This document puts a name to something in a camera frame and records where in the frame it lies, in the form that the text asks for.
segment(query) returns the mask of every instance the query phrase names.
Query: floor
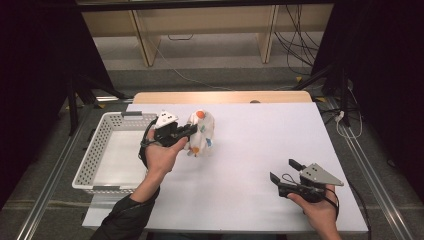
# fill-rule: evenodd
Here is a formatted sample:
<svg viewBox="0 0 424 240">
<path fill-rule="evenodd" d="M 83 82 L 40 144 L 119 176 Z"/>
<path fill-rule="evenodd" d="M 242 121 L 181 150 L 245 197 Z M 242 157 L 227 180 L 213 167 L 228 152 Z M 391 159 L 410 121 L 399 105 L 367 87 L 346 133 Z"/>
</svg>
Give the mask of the floor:
<svg viewBox="0 0 424 240">
<path fill-rule="evenodd" d="M 293 37 L 292 33 L 283 35 L 289 40 Z M 311 33 L 310 36 L 319 44 L 322 33 Z M 171 40 L 176 38 L 190 40 Z M 306 37 L 305 40 L 308 46 L 314 45 Z M 303 74 L 310 71 L 307 64 L 292 54 L 287 55 L 275 36 L 268 64 L 261 62 L 253 34 L 163 36 L 160 53 L 150 68 L 143 65 L 135 38 L 100 38 L 95 39 L 95 43 L 115 88 L 129 95 L 139 91 L 212 91 L 223 88 L 287 90 L 295 86 L 299 78 L 307 78 Z M 306 51 L 294 45 L 292 48 L 306 59 Z M 322 97 L 322 84 L 323 81 L 317 81 L 306 90 L 318 99 L 317 106 L 340 163 L 358 191 L 358 194 L 355 193 L 357 203 L 364 218 L 368 214 L 372 239 L 424 239 L 424 206 L 391 162 L 372 126 L 366 122 L 366 116 L 362 118 L 358 111 L 353 110 L 349 112 L 351 127 L 337 126 L 333 109 L 338 108 L 338 98 L 319 98 Z M 102 91 L 95 91 L 95 94 L 108 95 Z M 349 103 L 352 108 L 357 107 L 354 97 Z M 66 161 L 58 174 L 59 181 L 52 187 L 50 200 L 39 213 L 40 219 L 33 222 L 34 231 L 29 232 L 26 239 L 88 239 L 93 233 L 93 230 L 81 227 L 91 196 L 76 191 L 70 183 L 88 146 L 90 132 L 96 128 L 100 117 L 105 112 L 122 111 L 126 104 L 108 103 L 103 108 L 81 106 L 80 116 L 89 117 L 71 140 L 68 137 L 70 124 L 66 107 L 65 102 L 56 124 L 52 126 L 50 137 L 40 149 L 38 160 L 29 166 L 0 212 L 0 239 L 18 237 L 40 193 L 45 192 L 43 188 L 49 176 L 57 169 L 55 164 L 63 159 Z M 66 148 L 70 141 L 73 141 L 71 147 Z M 373 170 L 371 175 L 364 172 L 361 166 L 364 162 L 369 164 L 365 171 Z M 402 222 L 391 220 L 391 213 L 399 214 Z M 367 234 L 343 234 L 343 239 L 367 238 Z M 288 239 L 319 238 L 315 233 L 307 233 L 289 235 Z"/>
</svg>

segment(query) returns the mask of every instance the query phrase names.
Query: wooden cabinet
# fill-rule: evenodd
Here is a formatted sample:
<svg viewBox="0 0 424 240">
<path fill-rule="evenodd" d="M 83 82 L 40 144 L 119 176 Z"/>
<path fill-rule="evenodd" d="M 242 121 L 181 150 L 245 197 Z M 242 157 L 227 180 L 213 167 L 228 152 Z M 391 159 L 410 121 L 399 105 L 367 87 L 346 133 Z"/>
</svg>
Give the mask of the wooden cabinet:
<svg viewBox="0 0 424 240">
<path fill-rule="evenodd" d="M 332 6 L 303 5 L 302 31 L 324 31 Z M 288 10 L 294 14 L 295 7 L 288 6 Z M 268 63 L 273 32 L 295 31 L 286 6 L 278 5 L 89 12 L 83 16 L 93 37 L 136 36 L 146 66 L 154 64 L 161 35 L 256 33 L 261 60 Z"/>
</svg>

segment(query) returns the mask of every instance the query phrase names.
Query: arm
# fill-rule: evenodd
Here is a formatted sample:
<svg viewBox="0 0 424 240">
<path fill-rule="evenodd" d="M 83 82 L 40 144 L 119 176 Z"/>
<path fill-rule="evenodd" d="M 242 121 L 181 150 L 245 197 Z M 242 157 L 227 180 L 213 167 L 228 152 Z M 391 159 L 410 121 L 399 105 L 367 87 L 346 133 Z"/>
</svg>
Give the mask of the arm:
<svg viewBox="0 0 424 240">
<path fill-rule="evenodd" d="M 147 137 L 153 138 L 154 131 Z M 113 207 L 91 239 L 138 239 L 150 218 L 159 195 L 159 185 L 172 170 L 177 154 L 184 148 L 187 138 L 180 139 L 169 148 L 151 144 L 146 148 L 149 171 L 134 192 Z"/>
</svg>

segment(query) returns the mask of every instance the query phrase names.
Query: black sleeve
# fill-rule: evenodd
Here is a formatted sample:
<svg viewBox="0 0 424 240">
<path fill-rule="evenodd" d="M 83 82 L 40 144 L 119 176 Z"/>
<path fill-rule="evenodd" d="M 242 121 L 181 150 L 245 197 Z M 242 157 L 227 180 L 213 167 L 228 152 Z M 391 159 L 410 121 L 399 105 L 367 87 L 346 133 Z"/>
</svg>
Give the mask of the black sleeve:
<svg viewBox="0 0 424 240">
<path fill-rule="evenodd" d="M 127 195 L 119 200 L 100 227 L 91 236 L 91 240 L 134 239 L 137 240 L 149 221 L 159 189 L 146 202 L 139 203 Z"/>
</svg>

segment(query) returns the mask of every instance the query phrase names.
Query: white plastic basket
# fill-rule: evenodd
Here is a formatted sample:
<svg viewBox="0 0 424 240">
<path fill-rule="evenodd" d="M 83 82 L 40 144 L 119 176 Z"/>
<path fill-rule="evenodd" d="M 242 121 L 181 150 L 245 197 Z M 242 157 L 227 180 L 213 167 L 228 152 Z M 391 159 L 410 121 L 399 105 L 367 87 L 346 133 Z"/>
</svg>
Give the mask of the white plastic basket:
<svg viewBox="0 0 424 240">
<path fill-rule="evenodd" d="M 146 175 L 138 158 L 143 134 L 156 114 L 105 113 L 91 139 L 72 187 L 88 193 L 131 193 Z"/>
</svg>

